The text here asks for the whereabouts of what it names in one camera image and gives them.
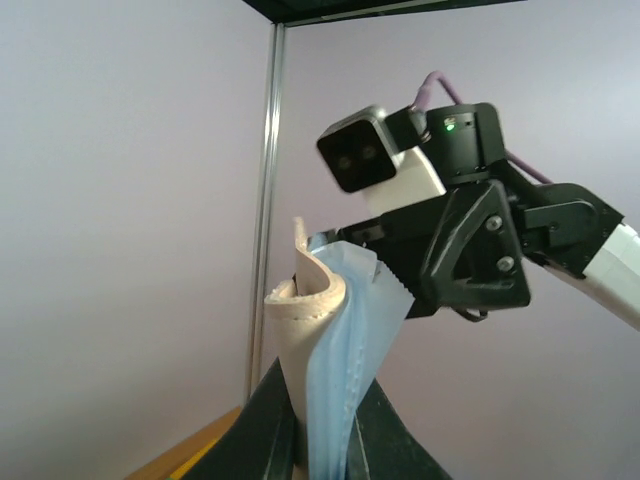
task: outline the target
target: beige cloth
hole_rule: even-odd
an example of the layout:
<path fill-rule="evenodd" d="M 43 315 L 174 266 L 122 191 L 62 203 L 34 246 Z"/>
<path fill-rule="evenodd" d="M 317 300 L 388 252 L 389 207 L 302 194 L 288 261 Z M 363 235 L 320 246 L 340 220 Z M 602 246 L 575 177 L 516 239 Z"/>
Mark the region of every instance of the beige cloth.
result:
<path fill-rule="evenodd" d="M 346 286 L 339 275 L 307 251 L 302 219 L 295 219 L 296 281 L 286 280 L 265 299 L 265 313 L 293 411 L 306 424 L 307 364 L 322 333 L 342 304 Z"/>

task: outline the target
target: wooden table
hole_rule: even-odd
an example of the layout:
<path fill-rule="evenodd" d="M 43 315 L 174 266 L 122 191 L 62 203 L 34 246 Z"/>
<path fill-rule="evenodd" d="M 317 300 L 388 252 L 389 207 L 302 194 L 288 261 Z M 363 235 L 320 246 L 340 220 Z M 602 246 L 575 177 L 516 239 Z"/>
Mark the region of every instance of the wooden table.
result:
<path fill-rule="evenodd" d="M 212 440 L 224 435 L 240 415 L 240 410 L 240 407 L 234 408 L 132 473 L 125 480 L 166 480 Z"/>

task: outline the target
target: metal pole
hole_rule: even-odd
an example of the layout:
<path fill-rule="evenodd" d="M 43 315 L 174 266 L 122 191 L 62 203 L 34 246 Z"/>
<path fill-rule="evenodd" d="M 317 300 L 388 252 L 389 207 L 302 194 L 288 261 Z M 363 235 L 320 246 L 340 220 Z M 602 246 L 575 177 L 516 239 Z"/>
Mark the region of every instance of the metal pole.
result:
<path fill-rule="evenodd" d="M 269 257 L 271 204 L 275 182 L 276 157 L 278 154 L 278 129 L 280 126 L 280 98 L 282 96 L 285 31 L 286 28 L 282 24 L 276 24 L 273 27 L 267 77 L 267 106 L 264 125 L 264 146 L 260 166 L 260 184 L 258 189 L 258 211 L 255 227 L 253 286 L 251 289 L 252 319 L 251 330 L 249 332 L 249 358 L 247 361 L 244 392 L 245 403 L 258 386 L 262 374 L 263 300 L 265 297 Z"/>

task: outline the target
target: lavender wall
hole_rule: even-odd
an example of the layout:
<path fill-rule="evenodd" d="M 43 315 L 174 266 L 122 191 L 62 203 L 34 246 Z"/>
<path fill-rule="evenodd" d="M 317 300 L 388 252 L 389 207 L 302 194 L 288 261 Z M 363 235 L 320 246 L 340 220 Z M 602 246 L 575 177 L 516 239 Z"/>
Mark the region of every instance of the lavender wall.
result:
<path fill-rule="evenodd" d="M 509 148 L 640 226 L 638 18 L 637 2 L 537 0 L 292 29 L 269 287 L 293 271 L 293 216 L 314 231 L 366 217 L 334 185 L 317 137 L 371 103 L 407 105 L 435 69 L 469 102 L 498 106 Z M 434 106 L 445 103 L 438 92 Z M 640 335 L 529 270 L 526 310 L 407 322 L 380 381 L 456 479 L 616 479 L 640 449 Z M 267 336 L 265 367 L 272 359 Z"/>
<path fill-rule="evenodd" d="M 270 25 L 1 11 L 3 477 L 123 478 L 242 402 Z"/>

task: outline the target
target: blue face mask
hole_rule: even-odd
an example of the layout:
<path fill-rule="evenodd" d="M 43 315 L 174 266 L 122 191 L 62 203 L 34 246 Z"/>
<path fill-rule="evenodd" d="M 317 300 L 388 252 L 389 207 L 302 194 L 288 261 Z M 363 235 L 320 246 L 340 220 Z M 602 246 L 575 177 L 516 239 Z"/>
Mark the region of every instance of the blue face mask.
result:
<path fill-rule="evenodd" d="M 413 296 L 371 250 L 314 236 L 309 250 L 347 286 L 341 311 L 307 366 L 310 480 L 343 480 L 356 409 L 371 386 Z"/>

